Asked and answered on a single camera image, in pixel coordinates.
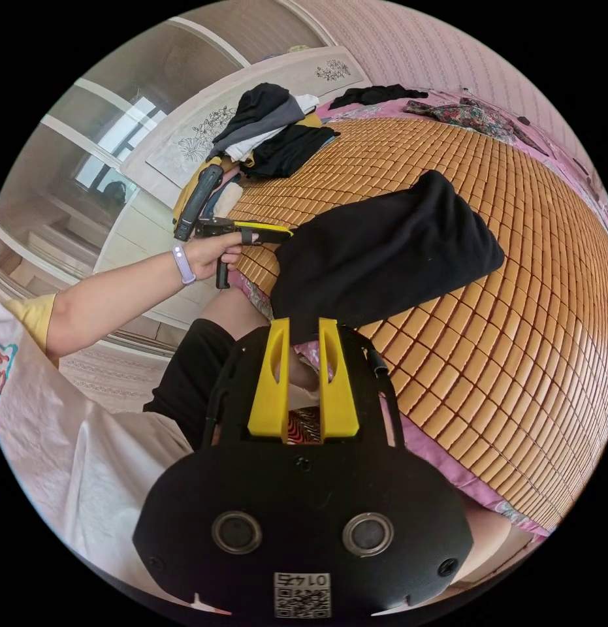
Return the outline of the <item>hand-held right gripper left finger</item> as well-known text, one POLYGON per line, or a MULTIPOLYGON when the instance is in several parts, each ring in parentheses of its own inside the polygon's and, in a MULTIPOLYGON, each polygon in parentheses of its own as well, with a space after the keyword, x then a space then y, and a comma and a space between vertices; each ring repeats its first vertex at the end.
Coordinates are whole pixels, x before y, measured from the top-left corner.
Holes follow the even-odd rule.
POLYGON ((288 436, 289 350, 289 320, 275 319, 268 329, 249 415, 248 431, 253 437, 288 436))

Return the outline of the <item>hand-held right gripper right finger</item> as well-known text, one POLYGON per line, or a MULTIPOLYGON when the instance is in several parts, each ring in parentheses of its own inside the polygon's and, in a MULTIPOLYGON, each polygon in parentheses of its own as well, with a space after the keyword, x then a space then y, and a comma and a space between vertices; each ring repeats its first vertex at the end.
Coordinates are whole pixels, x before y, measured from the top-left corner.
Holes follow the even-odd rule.
POLYGON ((359 419, 338 323, 333 319, 319 320, 319 381, 321 437, 355 437, 359 419))

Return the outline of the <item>person's left hand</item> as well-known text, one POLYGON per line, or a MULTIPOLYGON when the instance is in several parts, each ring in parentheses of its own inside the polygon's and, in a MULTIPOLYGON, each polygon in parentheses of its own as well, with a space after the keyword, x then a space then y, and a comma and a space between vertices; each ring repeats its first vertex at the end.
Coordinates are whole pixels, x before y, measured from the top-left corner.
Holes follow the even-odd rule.
POLYGON ((228 270, 234 269, 245 246, 250 244, 244 243, 244 233, 232 232, 208 238, 194 238, 183 244, 182 248, 196 280, 207 280, 217 273, 219 261, 228 270))

